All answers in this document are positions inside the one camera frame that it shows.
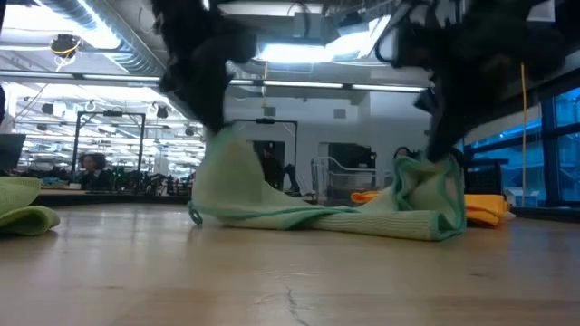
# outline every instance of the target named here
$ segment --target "orange cloth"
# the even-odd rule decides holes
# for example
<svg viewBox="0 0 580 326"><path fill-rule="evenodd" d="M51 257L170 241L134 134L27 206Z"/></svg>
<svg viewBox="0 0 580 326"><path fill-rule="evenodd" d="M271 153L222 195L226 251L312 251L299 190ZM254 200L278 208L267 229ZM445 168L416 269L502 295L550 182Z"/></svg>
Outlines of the orange cloth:
<svg viewBox="0 0 580 326"><path fill-rule="evenodd" d="M469 221L497 226L512 217L510 205L501 195L465 195Z"/></svg>
<svg viewBox="0 0 580 326"><path fill-rule="evenodd" d="M363 193L352 193L351 200L355 204L365 204L370 202L371 200L377 197L378 192L376 191L367 191Z"/></svg>

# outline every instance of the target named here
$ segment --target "blue window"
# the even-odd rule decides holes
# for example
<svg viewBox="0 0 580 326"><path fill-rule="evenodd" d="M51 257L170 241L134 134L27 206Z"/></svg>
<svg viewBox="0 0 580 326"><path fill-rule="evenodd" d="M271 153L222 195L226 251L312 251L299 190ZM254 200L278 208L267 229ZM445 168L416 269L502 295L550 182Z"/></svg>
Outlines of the blue window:
<svg viewBox="0 0 580 326"><path fill-rule="evenodd" d="M515 188L521 190L523 185L524 156L523 146L496 149L488 152L475 154L475 159L507 159L508 163L502 165L501 176L503 188ZM544 180L544 149L541 141L527 144L526 149L526 183L527 196L533 197L537 202L546 200L546 186Z"/></svg>
<svg viewBox="0 0 580 326"><path fill-rule="evenodd" d="M580 122L580 88L556 96L557 127L578 122Z"/></svg>
<svg viewBox="0 0 580 326"><path fill-rule="evenodd" d="M542 129L542 120L540 118L535 119L535 120L531 120L526 125L526 134L529 135L532 133L539 133L541 131L541 129ZM504 141L504 140L508 140L508 139L516 139L516 138L522 137L523 135L524 135L524 124L521 124L519 126L516 126L515 128L508 129L508 130L501 132L497 135L476 141L471 146L474 149L476 149L478 147L499 143L500 141Z"/></svg>
<svg viewBox="0 0 580 326"><path fill-rule="evenodd" d="M580 201L580 133L558 138L560 196L565 201Z"/></svg>

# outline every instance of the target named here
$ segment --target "desk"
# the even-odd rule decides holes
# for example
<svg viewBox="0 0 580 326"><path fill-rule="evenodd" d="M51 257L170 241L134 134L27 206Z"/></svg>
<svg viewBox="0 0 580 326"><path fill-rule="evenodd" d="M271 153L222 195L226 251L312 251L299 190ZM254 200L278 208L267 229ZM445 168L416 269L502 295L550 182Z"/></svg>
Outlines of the desk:
<svg viewBox="0 0 580 326"><path fill-rule="evenodd" d="M94 204L178 204L186 205L188 196L146 196L131 194L91 194L85 190L42 189L35 206L63 207Z"/></svg>
<svg viewBox="0 0 580 326"><path fill-rule="evenodd" d="M576 326L580 225L443 243L193 226L184 206L78 206L0 239L10 326Z"/></svg>

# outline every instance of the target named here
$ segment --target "green towel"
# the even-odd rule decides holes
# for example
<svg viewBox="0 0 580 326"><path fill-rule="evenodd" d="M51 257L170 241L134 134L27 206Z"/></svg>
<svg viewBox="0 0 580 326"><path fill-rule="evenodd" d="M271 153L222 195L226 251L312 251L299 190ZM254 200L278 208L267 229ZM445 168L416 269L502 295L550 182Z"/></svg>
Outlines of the green towel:
<svg viewBox="0 0 580 326"><path fill-rule="evenodd" d="M214 216L233 227L318 229L440 241L466 227L461 169L451 157L437 165L411 158L394 164L392 187L372 202L351 207L306 204L264 181L256 153L231 129L214 139L196 182L189 212L196 223Z"/></svg>
<svg viewBox="0 0 580 326"><path fill-rule="evenodd" d="M0 177L0 233L41 235L59 225L52 209L29 206L40 194L40 179Z"/></svg>

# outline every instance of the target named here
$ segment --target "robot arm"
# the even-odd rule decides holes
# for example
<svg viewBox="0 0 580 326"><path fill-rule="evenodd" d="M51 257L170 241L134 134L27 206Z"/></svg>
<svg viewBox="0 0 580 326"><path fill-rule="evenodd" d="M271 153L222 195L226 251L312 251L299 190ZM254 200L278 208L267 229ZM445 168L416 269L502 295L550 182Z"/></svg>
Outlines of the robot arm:
<svg viewBox="0 0 580 326"><path fill-rule="evenodd" d="M229 20L213 0L205 10L198 0L150 0L157 31L171 57L160 88L175 92L213 133L224 127L223 100L232 77L228 60L244 63L255 56L256 34ZM431 113L427 157L436 161L467 132L484 122L498 105L508 72L521 62L532 79L557 70L566 42L555 30L527 24L531 9L546 0L473 0L461 22L440 26L439 0L402 0L375 46L377 58L394 68L421 67L432 73L434 88L416 101ZM409 18L426 5L426 24ZM382 39L397 29L393 60L381 57Z"/></svg>

